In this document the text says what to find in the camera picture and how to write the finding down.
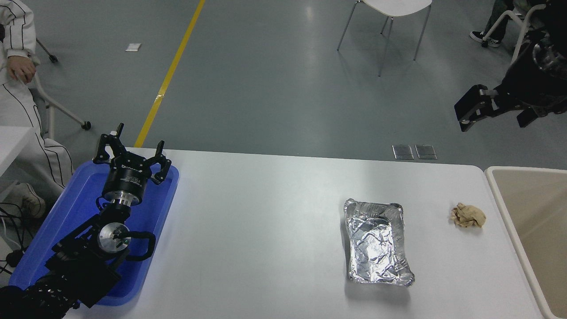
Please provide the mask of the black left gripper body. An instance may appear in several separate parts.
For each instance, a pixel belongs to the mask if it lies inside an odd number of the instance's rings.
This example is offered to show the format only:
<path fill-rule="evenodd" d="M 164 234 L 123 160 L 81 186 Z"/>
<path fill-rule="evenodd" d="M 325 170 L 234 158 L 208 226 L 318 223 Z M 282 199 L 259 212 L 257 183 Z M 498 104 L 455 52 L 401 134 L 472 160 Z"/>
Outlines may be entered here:
<path fill-rule="evenodd" d="M 121 155 L 113 158 L 110 172 L 102 190 L 102 196 L 110 200 L 116 192 L 126 192 L 136 200 L 142 200 L 151 176 L 146 158 L 139 155 Z"/>

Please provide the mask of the person's hand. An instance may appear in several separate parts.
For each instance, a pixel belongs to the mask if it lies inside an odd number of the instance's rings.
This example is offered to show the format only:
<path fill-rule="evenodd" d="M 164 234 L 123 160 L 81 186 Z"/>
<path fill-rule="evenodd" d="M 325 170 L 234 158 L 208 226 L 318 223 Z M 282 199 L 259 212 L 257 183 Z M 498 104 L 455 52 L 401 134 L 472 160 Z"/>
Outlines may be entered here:
<path fill-rule="evenodd" d="M 7 69 L 12 79 L 24 84 L 30 83 L 36 74 L 36 66 L 29 57 L 9 56 Z"/>

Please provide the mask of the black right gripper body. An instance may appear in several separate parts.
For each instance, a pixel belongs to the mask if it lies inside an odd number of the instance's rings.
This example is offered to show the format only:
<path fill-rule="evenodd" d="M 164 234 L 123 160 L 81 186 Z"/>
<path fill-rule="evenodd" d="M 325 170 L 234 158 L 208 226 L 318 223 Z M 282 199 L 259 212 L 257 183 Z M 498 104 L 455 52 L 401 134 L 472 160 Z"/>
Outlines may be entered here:
<path fill-rule="evenodd" d="M 566 111 L 566 56 L 555 49 L 525 49 L 496 89 L 537 111 Z"/>

